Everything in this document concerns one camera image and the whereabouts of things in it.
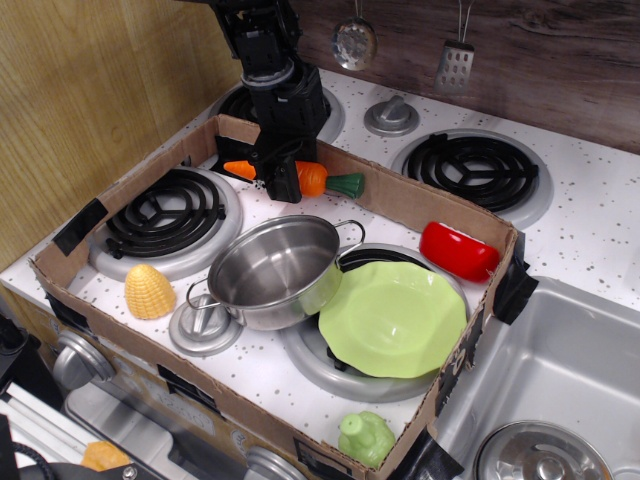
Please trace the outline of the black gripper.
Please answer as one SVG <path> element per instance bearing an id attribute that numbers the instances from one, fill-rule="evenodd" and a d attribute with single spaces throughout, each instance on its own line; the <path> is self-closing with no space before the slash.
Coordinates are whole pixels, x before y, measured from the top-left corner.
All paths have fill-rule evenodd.
<path id="1" fill-rule="evenodd" d="M 319 70 L 295 63 L 287 78 L 253 82 L 247 88 L 260 126 L 256 159 L 268 162 L 267 193 L 271 200 L 299 203 L 302 193 L 294 159 L 317 159 L 317 136 L 330 114 Z"/>

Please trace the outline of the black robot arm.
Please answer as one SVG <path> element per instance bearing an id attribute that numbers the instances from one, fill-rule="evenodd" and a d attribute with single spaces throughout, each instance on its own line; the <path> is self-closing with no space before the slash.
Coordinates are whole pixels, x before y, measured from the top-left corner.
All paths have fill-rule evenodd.
<path id="1" fill-rule="evenodd" d="M 207 1 L 242 66 L 260 134 L 250 163 L 273 200 L 302 199 L 296 161 L 317 158 L 330 116 L 319 70 L 298 55 L 299 16 L 287 1 Z"/>

